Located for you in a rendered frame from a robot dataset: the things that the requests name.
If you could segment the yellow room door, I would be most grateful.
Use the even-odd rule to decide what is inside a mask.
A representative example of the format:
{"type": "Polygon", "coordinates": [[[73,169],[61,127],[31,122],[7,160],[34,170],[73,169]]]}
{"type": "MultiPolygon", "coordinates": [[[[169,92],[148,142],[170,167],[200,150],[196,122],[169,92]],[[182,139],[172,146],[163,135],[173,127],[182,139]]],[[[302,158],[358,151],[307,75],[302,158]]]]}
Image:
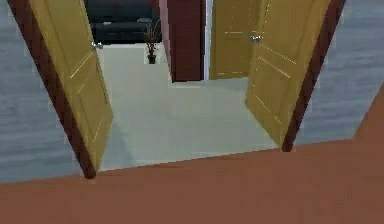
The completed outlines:
{"type": "Polygon", "coordinates": [[[289,151],[294,112],[330,0],[262,0],[251,42],[246,106],[274,143],[289,151]]]}
{"type": "Polygon", "coordinates": [[[83,0],[29,0],[91,166],[100,169],[113,121],[83,0]]]}
{"type": "Polygon", "coordinates": [[[262,0],[214,0],[210,78],[247,77],[262,0]]]}

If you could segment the house plant in black pot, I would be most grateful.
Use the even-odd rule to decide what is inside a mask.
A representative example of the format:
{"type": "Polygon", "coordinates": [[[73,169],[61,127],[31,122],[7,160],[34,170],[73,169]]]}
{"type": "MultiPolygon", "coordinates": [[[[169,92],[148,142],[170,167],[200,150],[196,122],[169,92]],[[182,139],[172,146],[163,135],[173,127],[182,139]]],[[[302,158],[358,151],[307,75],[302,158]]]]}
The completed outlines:
{"type": "Polygon", "coordinates": [[[161,33],[161,22],[157,20],[156,22],[150,22],[146,25],[144,31],[144,40],[147,47],[147,59],[149,64],[156,63],[156,53],[157,43],[162,37],[161,33]]]}

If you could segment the black sofa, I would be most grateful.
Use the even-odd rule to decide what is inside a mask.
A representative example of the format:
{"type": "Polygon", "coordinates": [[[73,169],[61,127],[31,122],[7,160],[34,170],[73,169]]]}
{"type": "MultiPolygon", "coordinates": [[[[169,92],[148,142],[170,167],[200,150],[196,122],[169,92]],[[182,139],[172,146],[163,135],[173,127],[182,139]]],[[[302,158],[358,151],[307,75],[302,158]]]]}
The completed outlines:
{"type": "Polygon", "coordinates": [[[159,0],[83,1],[96,43],[144,43],[147,24],[160,19],[159,0]]]}

